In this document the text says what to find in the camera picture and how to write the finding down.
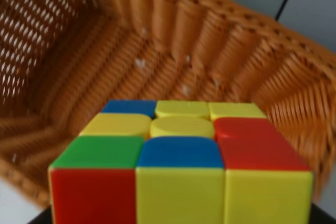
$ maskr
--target green square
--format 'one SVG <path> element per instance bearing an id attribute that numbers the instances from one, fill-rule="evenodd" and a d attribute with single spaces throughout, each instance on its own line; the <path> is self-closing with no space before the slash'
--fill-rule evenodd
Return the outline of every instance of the green square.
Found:
<path id="1" fill-rule="evenodd" d="M 139 136 L 80 136 L 50 168 L 135 168 L 142 144 Z"/>

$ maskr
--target orange wicker basket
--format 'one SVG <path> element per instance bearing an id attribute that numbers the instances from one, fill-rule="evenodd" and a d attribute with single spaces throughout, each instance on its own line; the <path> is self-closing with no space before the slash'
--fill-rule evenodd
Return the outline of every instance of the orange wicker basket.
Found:
<path id="1" fill-rule="evenodd" d="M 336 58 L 230 0 L 0 0 L 0 174 L 47 166 L 109 99 L 255 102 L 316 173 L 335 159 Z"/>

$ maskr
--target blue square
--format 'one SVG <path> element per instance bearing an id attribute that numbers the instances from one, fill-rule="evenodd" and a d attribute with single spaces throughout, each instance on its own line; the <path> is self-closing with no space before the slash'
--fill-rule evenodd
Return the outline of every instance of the blue square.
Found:
<path id="1" fill-rule="evenodd" d="M 217 143 L 198 136 L 162 136 L 144 143 L 137 167 L 224 168 Z"/>
<path id="2" fill-rule="evenodd" d="M 101 113 L 132 113 L 143 114 L 154 118 L 156 101 L 111 100 Z"/>

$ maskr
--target puzzle toy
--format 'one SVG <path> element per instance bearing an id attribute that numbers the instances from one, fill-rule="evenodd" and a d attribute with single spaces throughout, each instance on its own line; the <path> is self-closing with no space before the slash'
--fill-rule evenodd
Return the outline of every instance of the puzzle toy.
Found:
<path id="1" fill-rule="evenodd" d="M 313 174 L 254 104 L 110 101 L 49 183 L 55 224 L 306 224 Z"/>

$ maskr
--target woven basket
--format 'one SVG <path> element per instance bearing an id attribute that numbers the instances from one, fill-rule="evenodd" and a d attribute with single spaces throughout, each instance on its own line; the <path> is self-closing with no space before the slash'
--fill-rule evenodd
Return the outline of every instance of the woven basket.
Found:
<path id="1" fill-rule="evenodd" d="M 255 102 L 316 173 L 335 159 L 336 58 L 230 0 L 0 0 L 0 174 L 47 166 L 109 99 Z"/>

